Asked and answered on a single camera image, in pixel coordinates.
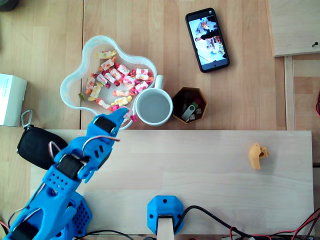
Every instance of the black cable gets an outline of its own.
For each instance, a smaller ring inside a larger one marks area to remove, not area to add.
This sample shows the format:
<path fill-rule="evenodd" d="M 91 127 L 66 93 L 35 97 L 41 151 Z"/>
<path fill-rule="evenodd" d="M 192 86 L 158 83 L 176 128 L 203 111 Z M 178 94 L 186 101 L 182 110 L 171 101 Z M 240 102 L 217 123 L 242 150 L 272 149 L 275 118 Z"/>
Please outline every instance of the black cable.
<path fill-rule="evenodd" d="M 99 233 L 103 233 L 103 232 L 111 232 L 111 233 L 115 233 L 115 234 L 119 234 L 119 235 L 122 235 L 124 237 L 127 237 L 128 239 L 130 240 L 134 240 L 132 237 L 128 236 L 127 234 L 124 234 L 122 232 L 119 232 L 119 231 L 115 231 L 115 230 L 99 230 L 99 231 L 91 231 L 91 232 L 88 232 L 86 235 L 84 236 L 76 236 L 74 240 L 79 240 L 79 239 L 82 239 L 86 236 L 89 236 L 89 235 L 92 235 L 92 234 L 99 234 Z"/>
<path fill-rule="evenodd" d="M 184 211 L 182 216 L 180 217 L 179 221 L 177 222 L 177 224 L 175 225 L 175 227 L 173 228 L 173 232 L 176 233 L 177 230 L 179 229 L 182 221 L 184 220 L 186 214 L 191 210 L 191 209 L 198 209 L 200 211 L 202 211 L 203 213 L 207 214 L 208 216 L 210 216 L 211 218 L 213 218 L 214 220 L 216 220 L 218 223 L 222 224 L 223 226 L 225 226 L 227 229 L 230 229 L 232 226 L 230 226 L 229 224 L 225 223 L 224 221 L 222 221 L 220 218 L 218 218 L 217 216 L 213 215 L 211 212 L 207 211 L 206 209 L 204 209 L 203 207 L 197 206 L 197 205 L 192 205 L 187 207 Z M 232 228 L 232 231 L 239 234 L 241 237 L 246 237 L 246 238 L 252 238 L 253 236 L 246 234 L 242 231 L 239 231 L 236 227 Z"/>

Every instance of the yellow object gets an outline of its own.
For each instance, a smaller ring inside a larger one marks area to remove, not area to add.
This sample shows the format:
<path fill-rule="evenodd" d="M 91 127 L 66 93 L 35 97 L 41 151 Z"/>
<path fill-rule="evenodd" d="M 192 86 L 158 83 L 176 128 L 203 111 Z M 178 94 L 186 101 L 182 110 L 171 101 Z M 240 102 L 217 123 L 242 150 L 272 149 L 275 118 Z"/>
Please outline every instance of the yellow object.
<path fill-rule="evenodd" d="M 260 159 L 264 159 L 269 156 L 269 152 L 266 147 L 260 147 L 259 143 L 255 143 L 251 146 L 249 151 L 249 159 L 251 163 L 251 167 L 253 169 L 261 169 L 260 167 Z"/>

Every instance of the black bag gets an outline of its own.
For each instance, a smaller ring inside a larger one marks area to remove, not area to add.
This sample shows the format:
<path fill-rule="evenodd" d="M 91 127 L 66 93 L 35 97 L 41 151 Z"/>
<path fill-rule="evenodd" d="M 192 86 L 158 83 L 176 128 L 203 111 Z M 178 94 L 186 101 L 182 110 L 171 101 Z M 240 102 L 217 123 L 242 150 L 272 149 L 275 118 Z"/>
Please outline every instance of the black bag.
<path fill-rule="evenodd" d="M 24 123 L 23 117 L 29 113 L 29 121 Z M 30 125 L 32 119 L 32 110 L 28 110 L 21 115 L 21 123 L 24 133 L 21 136 L 16 152 L 28 162 L 39 168 L 48 170 L 55 162 L 49 153 L 49 143 L 54 142 L 60 149 L 64 149 L 68 144 L 60 136 L 46 131 L 42 128 Z M 53 156 L 59 151 L 52 148 Z"/>

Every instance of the cardboard box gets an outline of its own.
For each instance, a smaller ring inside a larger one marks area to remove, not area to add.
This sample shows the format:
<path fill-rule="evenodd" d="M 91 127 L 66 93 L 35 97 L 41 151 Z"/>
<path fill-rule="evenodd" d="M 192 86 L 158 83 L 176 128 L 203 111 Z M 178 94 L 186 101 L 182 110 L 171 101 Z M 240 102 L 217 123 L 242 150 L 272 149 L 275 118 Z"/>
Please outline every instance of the cardboard box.
<path fill-rule="evenodd" d="M 0 73 L 0 125 L 18 127 L 27 81 Z"/>

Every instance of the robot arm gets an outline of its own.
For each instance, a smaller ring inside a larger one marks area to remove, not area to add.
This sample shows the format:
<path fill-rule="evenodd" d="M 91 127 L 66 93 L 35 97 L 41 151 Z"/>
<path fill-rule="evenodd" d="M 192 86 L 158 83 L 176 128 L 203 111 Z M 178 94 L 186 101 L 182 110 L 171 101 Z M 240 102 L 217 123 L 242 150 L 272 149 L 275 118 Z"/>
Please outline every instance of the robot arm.
<path fill-rule="evenodd" d="M 5 240 L 71 240 L 84 236 L 92 214 L 76 192 L 109 158 L 127 113 L 120 108 L 96 116 L 86 136 L 73 139 L 54 158 L 42 184 L 10 227 Z"/>

